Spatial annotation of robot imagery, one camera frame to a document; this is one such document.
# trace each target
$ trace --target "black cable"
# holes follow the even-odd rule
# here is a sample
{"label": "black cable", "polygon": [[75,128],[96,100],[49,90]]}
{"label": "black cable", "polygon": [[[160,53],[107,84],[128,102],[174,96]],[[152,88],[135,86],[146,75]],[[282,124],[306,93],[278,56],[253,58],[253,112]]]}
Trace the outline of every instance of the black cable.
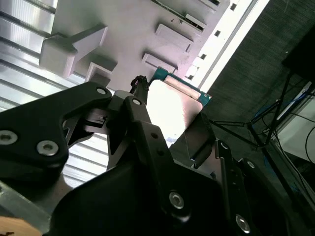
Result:
{"label": "black cable", "polygon": [[314,120],[308,119],[308,118],[306,118],[306,117],[304,117],[304,116],[301,116],[301,115],[299,115],[299,114],[295,114],[295,113],[292,113],[292,112],[290,112],[290,114],[295,115],[295,116],[297,116],[297,117],[301,117],[301,118],[303,118],[303,119],[306,119],[306,120],[308,120],[308,121],[310,121],[310,122],[315,123]]}
{"label": "black cable", "polygon": [[300,178],[300,180],[301,180],[301,183],[302,183],[302,185],[303,185],[303,188],[305,189],[306,194],[308,195],[308,197],[310,198],[310,200],[311,200],[311,201],[313,202],[313,204],[315,205],[315,201],[313,200],[313,198],[311,197],[311,195],[310,195],[308,189],[306,188],[305,183],[304,183],[304,179],[303,179],[301,173],[298,171],[298,169],[295,167],[295,165],[291,162],[291,160],[288,158],[288,156],[287,156],[286,153],[284,152],[284,149],[283,149],[282,146],[281,146],[281,143],[280,143],[280,140],[279,140],[279,137],[278,137],[276,131],[274,131],[273,134],[275,135],[275,137],[276,137],[276,139],[277,139],[277,141],[278,141],[279,148],[280,148],[280,150],[281,150],[283,156],[287,159],[288,163],[290,163],[290,165],[292,166],[292,168],[296,171],[297,175],[299,176],[299,178]]}
{"label": "black cable", "polygon": [[306,156],[307,156],[308,160],[309,160],[312,164],[314,164],[314,162],[311,161],[310,156],[309,156],[309,154],[308,154],[308,152],[307,152],[307,142],[308,142],[309,137],[310,137],[310,135],[311,135],[311,133],[312,133],[312,131],[313,131],[314,129],[315,129],[315,126],[310,130],[310,132],[309,132],[309,134],[307,135],[306,140],[305,140],[305,153],[306,153]]}

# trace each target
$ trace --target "black monitor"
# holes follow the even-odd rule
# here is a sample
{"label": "black monitor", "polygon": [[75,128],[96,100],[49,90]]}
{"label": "black monitor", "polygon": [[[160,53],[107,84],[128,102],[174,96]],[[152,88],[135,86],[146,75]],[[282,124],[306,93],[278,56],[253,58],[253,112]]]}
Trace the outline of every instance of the black monitor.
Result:
{"label": "black monitor", "polygon": [[302,78],[315,82],[315,26],[291,51],[283,65]]}

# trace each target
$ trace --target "black tripod stand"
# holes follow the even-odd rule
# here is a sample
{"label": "black tripod stand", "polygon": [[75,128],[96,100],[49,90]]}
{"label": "black tripod stand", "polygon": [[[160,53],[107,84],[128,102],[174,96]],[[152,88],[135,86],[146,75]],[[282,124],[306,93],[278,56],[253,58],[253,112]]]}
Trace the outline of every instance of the black tripod stand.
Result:
{"label": "black tripod stand", "polygon": [[[275,172],[275,174],[277,175],[278,179],[280,180],[282,186],[284,187],[284,189],[286,190],[286,192],[288,193],[289,197],[292,199],[292,202],[297,206],[300,207],[302,210],[302,204],[301,204],[301,200],[299,198],[296,197],[296,195],[293,193],[293,190],[291,189],[291,187],[289,186],[288,182],[285,180],[284,176],[281,174],[280,169],[278,168],[277,164],[275,163],[274,159],[272,158],[272,156],[269,154],[266,146],[270,143],[270,139],[272,134],[275,132],[276,127],[279,125],[279,123],[282,120],[277,120],[277,117],[280,114],[280,110],[281,110],[281,106],[284,102],[284,96],[287,90],[287,87],[289,85],[289,81],[291,79],[291,77],[294,75],[294,73],[291,71],[288,76],[286,77],[286,81],[280,96],[280,99],[277,100],[273,105],[271,105],[270,107],[268,107],[266,110],[264,110],[263,112],[261,112],[260,114],[257,114],[253,119],[251,119],[249,122],[234,122],[234,121],[213,121],[210,120],[210,123],[212,125],[215,125],[216,127],[230,133],[231,135],[233,135],[234,137],[256,147],[256,148],[260,148],[263,155],[267,158],[268,162],[270,163],[270,166],[272,167],[273,171]],[[313,87],[310,87],[306,92],[309,92],[313,89]],[[272,110],[275,109],[275,114],[273,116],[270,128],[268,133],[266,133],[267,138],[265,139],[265,141],[263,141],[259,135],[256,133],[256,131],[253,128],[253,125],[258,122],[259,120],[263,119],[268,113],[270,113]],[[242,137],[241,135],[231,131],[230,129],[226,128],[225,126],[236,126],[236,127],[245,127],[247,128],[250,133],[252,134],[255,143],[252,142],[251,140]],[[300,175],[300,173],[298,173],[302,184],[304,186],[303,183],[303,179]]]}
{"label": "black tripod stand", "polygon": [[[263,112],[257,114],[253,119],[251,119],[248,122],[235,122],[235,121],[213,121],[210,120],[210,123],[212,125],[215,125],[216,127],[230,133],[231,135],[233,135],[234,137],[256,147],[256,148],[263,148],[264,146],[268,145],[271,139],[271,135],[273,134],[275,128],[277,127],[277,125],[279,124],[279,121],[277,120],[278,115],[280,114],[280,109],[281,106],[283,104],[284,101],[284,96],[287,90],[287,87],[289,85],[290,79],[291,77],[294,75],[293,72],[290,72],[286,78],[280,99],[277,100],[273,105],[271,105],[270,107],[268,107],[267,109],[265,109]],[[258,122],[259,120],[263,119],[268,113],[270,113],[272,110],[276,109],[274,117],[272,119],[269,131],[267,133],[267,138],[265,139],[265,141],[262,141],[261,138],[259,137],[259,135],[256,133],[256,131],[253,128],[253,125]],[[226,128],[225,126],[236,126],[236,127],[245,127],[247,128],[250,133],[252,134],[252,136],[254,137],[255,143],[252,142],[251,140],[244,138],[243,136],[231,131],[230,129]]]}

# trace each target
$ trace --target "gray carpet wall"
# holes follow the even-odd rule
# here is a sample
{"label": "gray carpet wall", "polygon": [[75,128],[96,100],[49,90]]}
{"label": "gray carpet wall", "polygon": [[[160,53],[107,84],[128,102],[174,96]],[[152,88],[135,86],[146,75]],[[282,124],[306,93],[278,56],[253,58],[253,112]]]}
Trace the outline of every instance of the gray carpet wall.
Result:
{"label": "gray carpet wall", "polygon": [[[204,108],[212,120],[248,121],[263,106],[280,97],[288,69],[282,61],[315,24],[315,0],[270,0],[243,42],[231,57],[208,93],[213,97]],[[293,76],[291,84],[301,81]],[[302,80],[298,86],[307,83]],[[292,100],[301,88],[289,87],[285,101]],[[272,115],[266,117],[269,122]],[[262,131],[258,123],[255,129]],[[260,161],[262,154],[226,132],[214,128],[236,159],[252,157]],[[249,138],[246,129],[237,133]]]}

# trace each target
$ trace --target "metal screw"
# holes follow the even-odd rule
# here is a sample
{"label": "metal screw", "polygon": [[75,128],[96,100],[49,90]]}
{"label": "metal screw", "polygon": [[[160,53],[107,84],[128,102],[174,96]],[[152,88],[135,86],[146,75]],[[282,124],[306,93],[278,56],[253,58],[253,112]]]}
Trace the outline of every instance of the metal screw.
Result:
{"label": "metal screw", "polygon": [[18,136],[10,130],[0,130],[0,145],[13,144],[18,140]]}
{"label": "metal screw", "polygon": [[133,103],[135,103],[135,104],[137,104],[137,105],[140,105],[140,104],[141,104],[141,102],[138,101],[137,99],[133,99],[132,101],[133,101]]}
{"label": "metal screw", "polygon": [[101,88],[98,88],[96,91],[99,92],[100,94],[106,94],[106,91]]}
{"label": "metal screw", "polygon": [[176,192],[171,192],[169,194],[169,200],[171,204],[177,209],[182,209],[184,207],[184,199]]}
{"label": "metal screw", "polygon": [[248,164],[250,167],[252,167],[253,169],[255,169],[255,165],[254,165],[252,162],[248,161],[247,164]]}
{"label": "metal screw", "polygon": [[50,141],[50,140],[44,140],[44,141],[39,142],[36,148],[37,148],[38,153],[44,156],[53,156],[59,150],[58,145],[55,142]]}
{"label": "metal screw", "polygon": [[240,227],[244,233],[249,234],[251,232],[250,226],[242,216],[236,215],[235,220],[238,227]]}
{"label": "metal screw", "polygon": [[222,146],[222,148],[224,148],[224,149],[228,150],[228,147],[227,147],[226,145],[224,145],[224,143],[223,143],[223,142],[221,142],[221,146]]}

